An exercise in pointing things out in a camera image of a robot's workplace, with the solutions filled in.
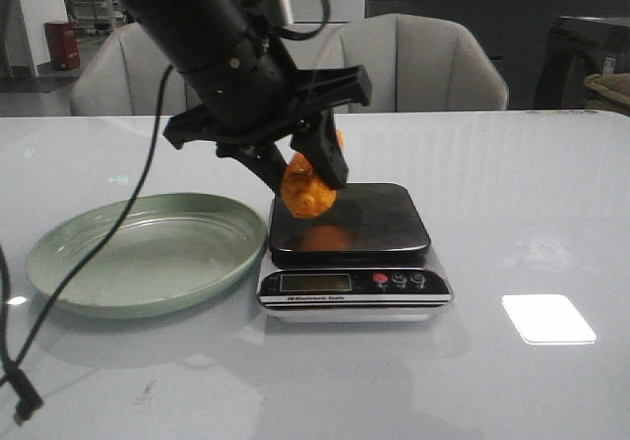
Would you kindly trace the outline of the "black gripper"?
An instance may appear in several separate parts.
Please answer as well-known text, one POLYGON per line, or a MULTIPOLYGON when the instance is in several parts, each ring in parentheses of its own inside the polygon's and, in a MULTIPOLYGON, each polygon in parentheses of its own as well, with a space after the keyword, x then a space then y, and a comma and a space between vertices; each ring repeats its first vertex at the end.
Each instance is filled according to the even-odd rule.
POLYGON ((192 141, 247 146, 239 150, 241 163, 280 195, 286 162, 273 142, 304 121, 291 148, 329 188, 346 185, 348 167, 331 109, 370 102, 372 84, 363 66, 300 70, 274 42, 261 56, 232 56, 182 77, 201 104, 169 119, 164 137, 176 149, 192 141))

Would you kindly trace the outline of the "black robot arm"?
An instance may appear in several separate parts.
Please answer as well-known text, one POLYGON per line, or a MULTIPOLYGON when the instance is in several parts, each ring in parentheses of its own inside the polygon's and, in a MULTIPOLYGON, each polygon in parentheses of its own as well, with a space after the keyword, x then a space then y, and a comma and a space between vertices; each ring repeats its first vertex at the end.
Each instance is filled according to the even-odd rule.
POLYGON ((279 193, 286 163, 276 142, 307 157, 332 189, 348 168, 333 110, 368 104, 371 83, 362 66, 300 70, 283 41, 273 0, 121 0, 139 26, 196 93, 200 105, 172 117, 164 136, 176 149, 212 141, 279 193))

